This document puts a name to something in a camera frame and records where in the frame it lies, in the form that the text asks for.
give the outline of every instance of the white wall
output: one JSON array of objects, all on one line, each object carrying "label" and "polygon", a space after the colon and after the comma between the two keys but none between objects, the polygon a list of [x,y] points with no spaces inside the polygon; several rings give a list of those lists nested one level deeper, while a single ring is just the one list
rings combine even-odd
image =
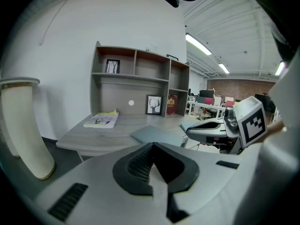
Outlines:
[{"label": "white wall", "polygon": [[200,74],[190,71],[188,88],[191,89],[191,93],[197,95],[200,90],[206,89],[207,79]]},{"label": "white wall", "polygon": [[69,0],[23,26],[10,48],[3,77],[40,79],[34,107],[40,133],[60,139],[90,114],[90,67],[96,41],[171,54],[186,62],[182,12],[164,0]]}]

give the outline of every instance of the white corrugated tube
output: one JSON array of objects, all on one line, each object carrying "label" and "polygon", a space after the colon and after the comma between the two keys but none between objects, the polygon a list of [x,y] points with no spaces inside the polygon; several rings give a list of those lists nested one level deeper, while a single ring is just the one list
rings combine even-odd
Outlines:
[{"label": "white corrugated tube", "polygon": [[17,153],[34,176],[41,180],[48,178],[54,171],[55,162],[38,130],[32,87],[3,88],[1,100],[7,131]]}]

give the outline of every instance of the ceiling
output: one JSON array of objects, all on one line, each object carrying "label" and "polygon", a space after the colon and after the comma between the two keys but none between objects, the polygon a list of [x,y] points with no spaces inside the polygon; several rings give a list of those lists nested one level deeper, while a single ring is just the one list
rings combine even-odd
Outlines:
[{"label": "ceiling", "polygon": [[[15,29],[41,9],[59,0],[35,0],[21,15]],[[213,54],[205,55],[187,42],[187,60],[194,71],[209,79],[276,80],[281,60],[269,18],[255,0],[180,1],[186,32]],[[218,63],[224,63],[226,75]]]}]

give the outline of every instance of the fluorescent light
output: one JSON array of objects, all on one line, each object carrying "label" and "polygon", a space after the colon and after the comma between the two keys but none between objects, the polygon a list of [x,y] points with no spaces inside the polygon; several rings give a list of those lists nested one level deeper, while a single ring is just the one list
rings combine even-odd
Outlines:
[{"label": "fluorescent light", "polygon": [[284,69],[284,67],[285,67],[285,63],[284,63],[284,62],[281,62],[281,63],[279,64],[279,67],[278,67],[278,69],[277,69],[277,72],[275,73],[275,76],[279,76],[279,75],[281,74],[282,70]]},{"label": "fluorescent light", "polygon": [[204,52],[206,55],[211,55],[211,52],[203,46],[200,42],[198,42],[195,38],[193,38],[191,35],[186,34],[186,40],[199,48],[202,52]]},{"label": "fluorescent light", "polygon": [[227,70],[227,68],[224,66],[223,63],[220,63],[219,66],[224,70],[224,72],[230,73],[230,72]]}]

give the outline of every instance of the desk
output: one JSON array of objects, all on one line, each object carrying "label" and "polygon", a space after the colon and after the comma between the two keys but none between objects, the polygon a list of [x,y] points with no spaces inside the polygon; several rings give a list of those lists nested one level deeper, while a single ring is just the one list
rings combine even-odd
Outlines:
[{"label": "desk", "polygon": [[75,150],[82,156],[99,156],[140,144],[130,134],[140,128],[152,125],[166,132],[182,136],[186,133],[180,126],[182,122],[197,122],[193,117],[167,115],[166,118],[155,115],[119,115],[114,128],[99,129],[84,127],[91,116],[86,117],[67,134],[57,141],[59,148]]},{"label": "desk", "polygon": [[205,107],[205,108],[214,108],[214,109],[217,109],[217,118],[219,117],[220,111],[221,111],[221,117],[222,117],[223,116],[223,112],[226,110],[225,107],[208,105],[208,104],[204,104],[204,103],[196,103],[196,102],[191,102],[191,101],[187,101],[187,103],[191,104],[189,106],[189,111],[188,111],[189,115],[191,114],[192,105],[199,106],[199,107]]}]

